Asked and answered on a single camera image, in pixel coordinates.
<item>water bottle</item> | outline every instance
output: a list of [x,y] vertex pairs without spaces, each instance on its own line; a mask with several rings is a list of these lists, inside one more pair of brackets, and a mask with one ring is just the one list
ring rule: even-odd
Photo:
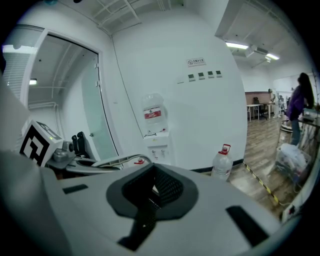
[[147,134],[166,132],[168,130],[164,98],[159,93],[145,95],[142,98],[142,108]]
[[231,146],[223,144],[222,150],[216,154],[213,159],[213,168],[211,176],[226,181],[231,173],[233,161],[230,157],[229,150]]

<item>curved white wall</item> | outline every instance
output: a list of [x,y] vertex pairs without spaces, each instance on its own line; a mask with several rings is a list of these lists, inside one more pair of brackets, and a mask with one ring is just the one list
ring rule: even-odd
[[[212,166],[223,143],[233,160],[244,158],[246,98],[237,64],[224,41],[185,8],[139,16],[142,24],[113,36],[119,67],[138,124],[146,134],[141,98],[160,93],[168,112],[176,165]],[[188,67],[186,60],[206,65]],[[223,77],[189,82],[188,74],[220,70]],[[177,84],[177,79],[184,83]]]

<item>glass door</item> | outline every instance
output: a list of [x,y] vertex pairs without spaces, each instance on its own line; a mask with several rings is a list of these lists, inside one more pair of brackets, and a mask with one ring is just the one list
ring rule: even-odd
[[90,136],[101,160],[117,156],[101,99],[98,56],[84,69],[81,81],[82,99]]

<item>sign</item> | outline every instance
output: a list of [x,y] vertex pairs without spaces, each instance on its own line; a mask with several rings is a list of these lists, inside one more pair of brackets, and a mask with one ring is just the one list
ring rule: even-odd
[[143,113],[144,113],[144,119],[156,118],[161,116],[160,107],[147,109]]
[[191,58],[187,59],[186,63],[188,64],[188,67],[194,67],[194,66],[201,66],[201,65],[207,65],[204,58]]

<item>purple shirt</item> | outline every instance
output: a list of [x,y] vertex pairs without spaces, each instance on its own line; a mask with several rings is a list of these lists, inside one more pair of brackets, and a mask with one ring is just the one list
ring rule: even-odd
[[299,85],[297,88],[295,88],[295,90],[291,95],[286,116],[291,121],[298,119],[298,117],[304,110],[304,106],[305,106],[305,97],[301,91],[301,86]]

